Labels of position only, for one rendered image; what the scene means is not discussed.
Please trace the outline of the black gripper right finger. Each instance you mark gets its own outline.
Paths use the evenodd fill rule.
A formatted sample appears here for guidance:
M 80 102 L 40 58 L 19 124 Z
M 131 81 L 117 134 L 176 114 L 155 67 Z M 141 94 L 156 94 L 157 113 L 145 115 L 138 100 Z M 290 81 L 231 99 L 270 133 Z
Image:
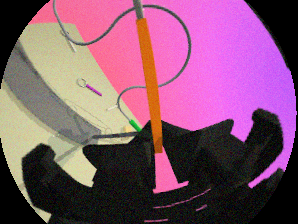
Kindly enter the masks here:
M 233 119 L 222 120 L 193 132 L 162 121 L 162 147 L 165 148 L 178 184 L 189 181 L 186 177 L 196 163 L 201 148 L 225 136 L 227 132 L 233 132 L 233 125 Z

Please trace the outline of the orange handle with grey tip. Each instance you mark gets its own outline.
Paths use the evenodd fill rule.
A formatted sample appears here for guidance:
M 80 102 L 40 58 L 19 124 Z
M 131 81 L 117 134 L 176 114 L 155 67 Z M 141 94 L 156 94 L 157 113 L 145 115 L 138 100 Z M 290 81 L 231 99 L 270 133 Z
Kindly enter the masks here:
M 154 153 L 162 153 L 162 120 L 160 92 L 157 89 L 156 64 L 154 64 L 152 41 L 150 41 L 148 20 L 144 18 L 144 3 L 141 0 L 132 0 L 133 8 L 136 7 L 138 41 L 140 41 L 140 52 L 142 57 L 142 71 L 144 71 L 146 93 L 150 112 L 150 123 L 152 123 Z

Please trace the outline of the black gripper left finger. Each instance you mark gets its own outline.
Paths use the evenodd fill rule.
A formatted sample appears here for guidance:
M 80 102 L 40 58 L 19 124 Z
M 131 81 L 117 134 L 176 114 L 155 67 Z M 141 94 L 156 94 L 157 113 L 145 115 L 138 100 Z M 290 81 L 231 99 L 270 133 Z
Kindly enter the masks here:
M 82 149 L 94 168 L 142 169 L 152 189 L 156 188 L 156 156 L 150 120 L 128 144 L 88 144 Z

